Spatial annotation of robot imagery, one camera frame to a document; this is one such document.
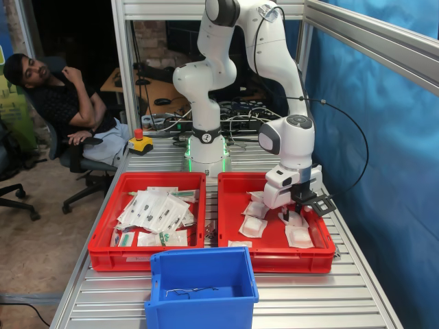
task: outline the chair base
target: chair base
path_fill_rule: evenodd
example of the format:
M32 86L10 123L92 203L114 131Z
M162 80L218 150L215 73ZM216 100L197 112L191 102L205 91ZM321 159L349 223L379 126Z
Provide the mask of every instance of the chair base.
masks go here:
M3 196L5 194L8 194L12 191L17 190L15 195L19 199L23 199L26 196L26 192L23 189L23 185L21 184L15 184L7 187L0 188L0 196ZM35 208L30 204L24 204L17 201L12 201L8 199L4 199L0 197L0 206L9 207L9 208L16 208L16 209L25 209L30 211L30 219L32 221L37 221L40 219L40 215L35 211Z
M91 175L90 173L91 173L91 171L89 171L85 175L78 178L78 179L84 178L87 187L84 190L76 193L74 196L72 196L64 201L64 203L62 205L62 212L65 215L68 214L69 212L71 212L70 205L73 202L81 200L82 198L87 197L89 195L92 195L93 193L96 193L99 191L103 191L104 196L107 194L107 191L110 188L113 176L108 175L106 172L105 172L105 175L103 175L103 176Z

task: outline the wooden desk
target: wooden desk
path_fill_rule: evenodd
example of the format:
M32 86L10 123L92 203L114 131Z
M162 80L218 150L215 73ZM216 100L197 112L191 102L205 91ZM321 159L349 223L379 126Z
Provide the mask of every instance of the wooden desk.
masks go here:
M137 70L133 70L134 74L134 80L136 81L138 79L137 76ZM101 91L110 91L116 93L123 93L122 87L116 87L115 86L115 76L116 74L120 73L120 69L115 69L110 77L105 81L105 83L101 87ZM169 105L162 105L157 106L154 104L154 100L158 98L168 98L168 99L174 99L177 97L182 97L182 95L175 89L173 84L168 84L167 82L158 81L150 78L146 78L148 81L151 81L151 84L148 84L146 86L148 90L148 95L150 96L150 102L151 102L151 111L152 113L174 113L174 111L177 111L182 106L185 106L189 104L186 98L180 98L172 101ZM146 94L145 94L145 87L142 88L142 99L147 101ZM140 96L139 93L139 86L135 86L136 89L136 95L137 97Z

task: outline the man's hand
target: man's hand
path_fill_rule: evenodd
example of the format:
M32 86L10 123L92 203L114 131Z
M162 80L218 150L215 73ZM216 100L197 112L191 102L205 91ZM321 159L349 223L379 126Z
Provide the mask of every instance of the man's hand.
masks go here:
M75 134L68 135L69 144L73 143L74 145L79 145L82 141L84 141L87 137L92 137L90 132L86 130L81 130L80 132L76 132Z
M75 69L74 67L66 66L62 69L62 73L75 86L76 86L76 84L82 82L81 71L78 69Z

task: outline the blue plastic bin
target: blue plastic bin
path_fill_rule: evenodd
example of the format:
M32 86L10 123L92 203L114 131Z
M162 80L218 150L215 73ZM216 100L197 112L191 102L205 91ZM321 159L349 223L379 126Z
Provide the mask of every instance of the blue plastic bin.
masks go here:
M247 247L161 252L151 272L148 329L251 329L259 294Z

